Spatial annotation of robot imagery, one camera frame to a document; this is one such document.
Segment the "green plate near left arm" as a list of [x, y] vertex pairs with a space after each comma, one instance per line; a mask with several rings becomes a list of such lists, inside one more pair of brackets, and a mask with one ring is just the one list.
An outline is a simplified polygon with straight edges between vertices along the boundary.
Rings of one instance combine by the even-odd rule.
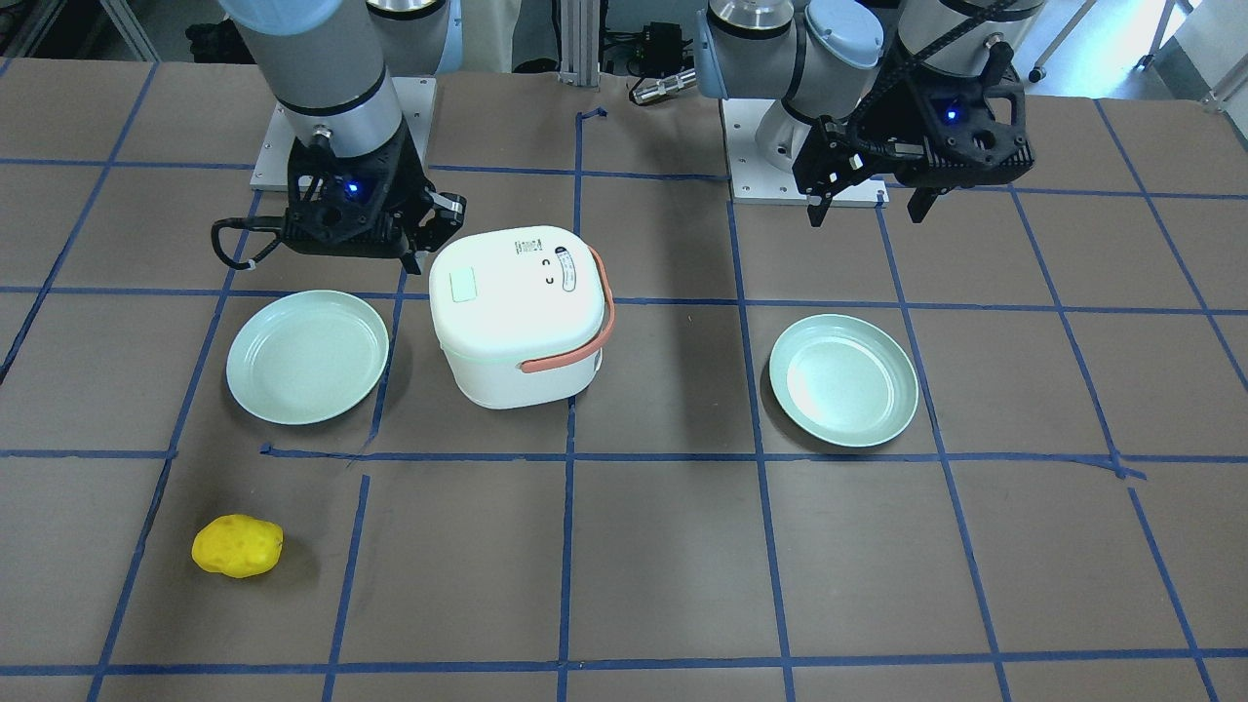
[[909, 352], [879, 326], [842, 314], [802, 317], [779, 334], [768, 381], [799, 428], [846, 448], [890, 443], [917, 413]]

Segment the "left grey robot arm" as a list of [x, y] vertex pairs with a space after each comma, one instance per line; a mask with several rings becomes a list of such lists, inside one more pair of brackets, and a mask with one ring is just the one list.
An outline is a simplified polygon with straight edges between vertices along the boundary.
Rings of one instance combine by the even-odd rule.
[[700, 92], [768, 99], [761, 147], [792, 174], [807, 222], [887, 174], [920, 224], [955, 189], [1035, 167], [1016, 46], [1040, 1], [900, 1], [892, 32], [860, 1], [709, 1]]

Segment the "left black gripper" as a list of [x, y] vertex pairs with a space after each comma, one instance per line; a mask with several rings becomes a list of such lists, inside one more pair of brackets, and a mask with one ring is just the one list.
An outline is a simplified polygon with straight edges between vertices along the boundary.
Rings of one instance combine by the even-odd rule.
[[[895, 42], [877, 82], [847, 117], [859, 141], [884, 147], [896, 179], [914, 187], [912, 224], [924, 224], [945, 189], [1007, 185], [1035, 167], [1013, 47], [1001, 39], [980, 49], [981, 67], [953, 75], [917, 62]], [[837, 120], [819, 116], [792, 162], [807, 224], [820, 227], [837, 194], [884, 172], [882, 166], [847, 141]]]

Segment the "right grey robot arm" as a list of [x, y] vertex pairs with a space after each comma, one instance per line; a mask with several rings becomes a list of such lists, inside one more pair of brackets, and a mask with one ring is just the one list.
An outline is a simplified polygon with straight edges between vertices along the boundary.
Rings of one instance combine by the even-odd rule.
[[292, 129], [281, 216], [218, 219], [223, 229], [272, 234], [272, 249], [310, 256], [397, 259], [411, 275], [464, 224], [466, 199], [441, 192], [422, 165], [394, 75], [462, 65], [458, 1], [226, 1]]

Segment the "green plate near right arm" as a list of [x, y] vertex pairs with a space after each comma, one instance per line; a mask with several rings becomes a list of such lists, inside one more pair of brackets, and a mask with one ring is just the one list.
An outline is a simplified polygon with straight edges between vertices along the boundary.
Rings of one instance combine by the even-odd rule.
[[364, 299], [290, 294], [236, 334], [223, 377], [236, 401], [276, 425], [316, 425], [354, 408], [379, 383], [391, 334]]

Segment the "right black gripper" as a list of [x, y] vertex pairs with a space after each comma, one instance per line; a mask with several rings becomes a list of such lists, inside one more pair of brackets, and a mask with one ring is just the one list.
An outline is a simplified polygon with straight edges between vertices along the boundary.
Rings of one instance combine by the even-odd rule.
[[310, 256], [399, 259], [411, 275], [464, 225], [467, 200], [432, 189], [411, 130], [356, 157], [329, 137], [295, 139], [287, 157], [285, 246]]

